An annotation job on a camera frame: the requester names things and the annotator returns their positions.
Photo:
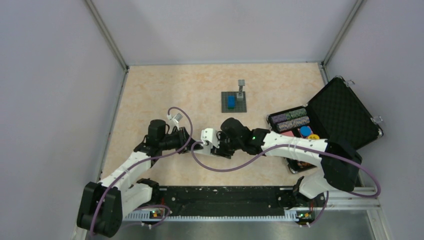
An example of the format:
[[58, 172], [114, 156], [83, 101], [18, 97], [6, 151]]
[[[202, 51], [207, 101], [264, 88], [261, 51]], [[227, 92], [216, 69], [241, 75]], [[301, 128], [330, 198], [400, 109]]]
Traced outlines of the white remote control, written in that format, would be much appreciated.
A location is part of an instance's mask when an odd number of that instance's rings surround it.
[[205, 156], [211, 156], [212, 151], [212, 145], [210, 144], [203, 144], [203, 143], [197, 143], [195, 142], [191, 146], [191, 151], [196, 155], [205, 155]]

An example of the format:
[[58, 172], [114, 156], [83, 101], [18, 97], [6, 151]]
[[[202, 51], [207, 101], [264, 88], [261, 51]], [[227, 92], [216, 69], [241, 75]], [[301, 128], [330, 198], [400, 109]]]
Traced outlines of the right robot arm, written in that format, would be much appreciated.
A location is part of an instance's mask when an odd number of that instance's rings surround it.
[[307, 206], [329, 190], [352, 192], [362, 162], [357, 151], [339, 136], [286, 136], [264, 128], [249, 129], [233, 117], [226, 119], [219, 131], [205, 130], [202, 139], [212, 145], [215, 155], [226, 158], [241, 150], [253, 156], [283, 157], [317, 167], [314, 174], [301, 178], [294, 187], [293, 200], [299, 206]]

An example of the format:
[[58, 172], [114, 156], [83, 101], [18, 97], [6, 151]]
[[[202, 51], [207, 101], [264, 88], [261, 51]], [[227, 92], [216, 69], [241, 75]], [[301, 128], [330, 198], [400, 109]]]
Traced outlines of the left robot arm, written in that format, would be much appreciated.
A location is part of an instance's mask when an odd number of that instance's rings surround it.
[[170, 150], [169, 156], [186, 153], [194, 143], [193, 130], [174, 126], [166, 132], [167, 123], [154, 119], [148, 126], [148, 133], [122, 163], [107, 177], [88, 182], [82, 192], [76, 225], [92, 234], [114, 236], [122, 225], [124, 217], [137, 207], [146, 204], [154, 207], [160, 202], [160, 193], [154, 184], [138, 177], [153, 166], [153, 162], [165, 158], [163, 151]]

